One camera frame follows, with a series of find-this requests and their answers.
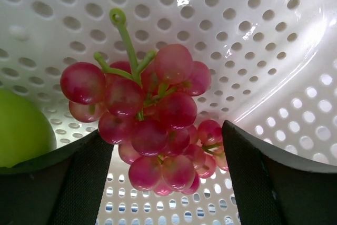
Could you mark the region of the red grape bunch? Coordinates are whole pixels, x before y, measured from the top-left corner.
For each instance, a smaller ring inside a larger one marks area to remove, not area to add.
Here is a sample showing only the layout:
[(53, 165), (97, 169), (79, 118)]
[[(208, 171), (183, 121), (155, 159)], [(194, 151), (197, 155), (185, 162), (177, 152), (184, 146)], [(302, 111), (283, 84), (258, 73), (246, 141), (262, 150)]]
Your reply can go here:
[(196, 96), (211, 85), (210, 69), (182, 44), (149, 51), (139, 61), (121, 9), (110, 20), (126, 47), (127, 61), (77, 62), (60, 80), (72, 117), (98, 123), (98, 133), (118, 148), (128, 178), (139, 191), (159, 196), (194, 194), (202, 179), (228, 169), (221, 126), (208, 119), (195, 124)]

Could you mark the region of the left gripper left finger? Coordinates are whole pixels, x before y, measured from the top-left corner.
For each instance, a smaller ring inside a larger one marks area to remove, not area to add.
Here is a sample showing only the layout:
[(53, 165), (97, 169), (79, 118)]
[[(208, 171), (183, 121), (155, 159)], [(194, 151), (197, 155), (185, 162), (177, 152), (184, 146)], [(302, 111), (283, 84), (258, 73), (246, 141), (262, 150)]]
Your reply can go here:
[(94, 131), (1, 167), (1, 224), (96, 224), (113, 149)]

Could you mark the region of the green apple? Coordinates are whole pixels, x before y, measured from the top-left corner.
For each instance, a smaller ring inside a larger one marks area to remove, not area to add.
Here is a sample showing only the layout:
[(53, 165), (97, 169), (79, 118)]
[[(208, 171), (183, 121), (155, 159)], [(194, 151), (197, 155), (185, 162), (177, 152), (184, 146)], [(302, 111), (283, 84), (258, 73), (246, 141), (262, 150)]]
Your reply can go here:
[(12, 168), (55, 149), (54, 131), (38, 107), (1, 89), (1, 167)]

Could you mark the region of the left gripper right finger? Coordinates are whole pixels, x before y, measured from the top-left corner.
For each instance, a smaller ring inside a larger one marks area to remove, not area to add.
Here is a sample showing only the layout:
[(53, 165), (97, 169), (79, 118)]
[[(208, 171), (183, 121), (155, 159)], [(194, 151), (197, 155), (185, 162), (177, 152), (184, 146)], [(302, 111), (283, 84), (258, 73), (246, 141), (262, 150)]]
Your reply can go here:
[(336, 224), (336, 167), (280, 149), (226, 120), (224, 151), (241, 224)]

